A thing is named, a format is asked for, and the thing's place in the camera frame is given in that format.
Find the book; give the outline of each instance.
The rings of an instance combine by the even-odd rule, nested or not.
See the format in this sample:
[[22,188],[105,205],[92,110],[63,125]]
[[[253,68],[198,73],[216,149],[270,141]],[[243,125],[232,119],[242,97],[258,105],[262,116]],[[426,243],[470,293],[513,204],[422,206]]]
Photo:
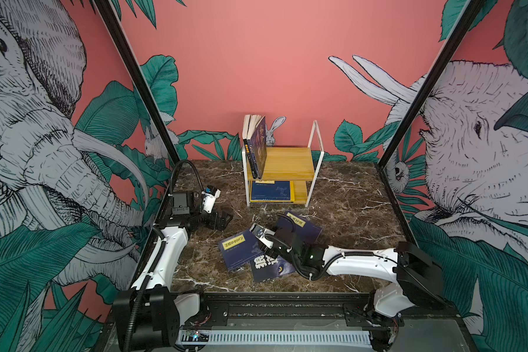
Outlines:
[[[287,211],[284,214],[293,219],[293,222],[296,224],[295,232],[303,242],[311,244],[317,241],[323,228],[290,211]],[[291,221],[281,217],[276,222],[276,227],[278,229],[287,228],[291,230],[293,225]],[[296,268],[281,256],[274,259],[265,255],[264,252],[260,252],[256,257],[251,259],[251,271],[254,282],[262,282],[291,274],[296,271]]]
[[251,115],[248,121],[248,129],[243,125],[243,143],[248,151],[249,163],[251,164],[254,179],[261,179],[266,164],[266,117]]
[[219,241],[227,270],[240,268],[261,253],[260,242],[249,229]]
[[293,202],[293,181],[252,181],[251,202]]
[[243,144],[244,144],[244,149],[246,151],[246,159],[249,165],[251,166],[252,178],[258,179],[256,175],[256,169],[254,168],[254,158],[253,158],[253,155],[251,154],[250,149],[248,148],[248,140],[246,139],[248,137],[248,125],[250,124],[250,121],[251,121],[251,116],[245,115],[244,123],[243,123]]

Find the book spine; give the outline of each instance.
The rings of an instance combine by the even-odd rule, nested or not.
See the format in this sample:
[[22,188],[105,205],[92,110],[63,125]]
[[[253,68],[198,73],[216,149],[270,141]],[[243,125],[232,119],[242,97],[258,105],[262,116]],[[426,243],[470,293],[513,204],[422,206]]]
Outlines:
[[252,173],[254,179],[261,179],[262,175],[260,174],[260,170],[258,169],[258,163],[256,162],[256,155],[254,154],[254,147],[252,145],[252,141],[250,139],[246,140],[248,142],[248,149],[251,152],[251,158],[253,160],[253,165],[251,165]]
[[243,139],[243,143],[244,143],[244,148],[245,148],[245,151],[246,151],[246,158],[248,159],[248,163],[249,163],[250,166],[251,166],[252,178],[257,179],[257,177],[256,177],[256,171],[255,171],[255,169],[254,169],[254,159],[253,159],[253,154],[251,154],[251,151],[250,151],[250,149],[248,148],[248,141],[247,141],[246,139]]

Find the yellow label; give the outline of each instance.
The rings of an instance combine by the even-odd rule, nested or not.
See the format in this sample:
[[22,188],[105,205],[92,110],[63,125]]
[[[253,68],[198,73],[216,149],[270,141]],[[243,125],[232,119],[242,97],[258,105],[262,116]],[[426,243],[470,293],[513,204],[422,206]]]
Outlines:
[[303,225],[305,225],[305,221],[301,220],[300,218],[298,218],[297,216],[291,214],[291,213],[288,213],[288,216],[290,218],[293,219],[293,222],[295,222],[297,225],[303,227]]
[[236,246],[237,244],[243,243],[243,242],[244,242],[244,236],[240,235],[240,236],[237,236],[235,238],[231,238],[227,242],[223,242],[223,248],[228,250],[229,248],[232,248],[232,247]]

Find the brown marble tabletop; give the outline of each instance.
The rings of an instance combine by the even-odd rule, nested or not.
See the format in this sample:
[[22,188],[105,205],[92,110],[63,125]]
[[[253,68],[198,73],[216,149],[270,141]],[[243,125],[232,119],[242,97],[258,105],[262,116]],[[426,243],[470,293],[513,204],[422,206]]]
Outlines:
[[[253,222],[272,227],[278,212],[293,210],[323,227],[317,243],[340,248],[377,250],[404,241],[385,188],[372,163],[325,162],[321,166],[308,208],[295,204],[252,204],[246,207],[243,165],[240,161],[196,160],[204,186],[221,190],[214,209],[234,218],[223,232],[200,228],[192,234],[178,262],[172,291],[202,288],[206,292],[369,292],[388,283],[355,275],[309,281],[297,273],[255,283],[250,264],[229,272],[218,242],[249,228]],[[176,190],[195,185],[184,165]]]

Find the shelf board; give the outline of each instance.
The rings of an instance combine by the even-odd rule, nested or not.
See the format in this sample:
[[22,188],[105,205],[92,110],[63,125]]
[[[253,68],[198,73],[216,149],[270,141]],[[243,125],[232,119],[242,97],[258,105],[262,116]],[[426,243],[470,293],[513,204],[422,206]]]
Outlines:
[[307,203],[307,183],[305,181],[293,181],[293,193],[295,197],[293,202],[251,202],[251,203],[253,204],[268,204],[268,203],[305,204]]
[[[315,176],[310,148],[267,147],[266,165],[261,180],[268,181],[312,181]],[[252,171],[246,163],[248,180],[252,181]]]

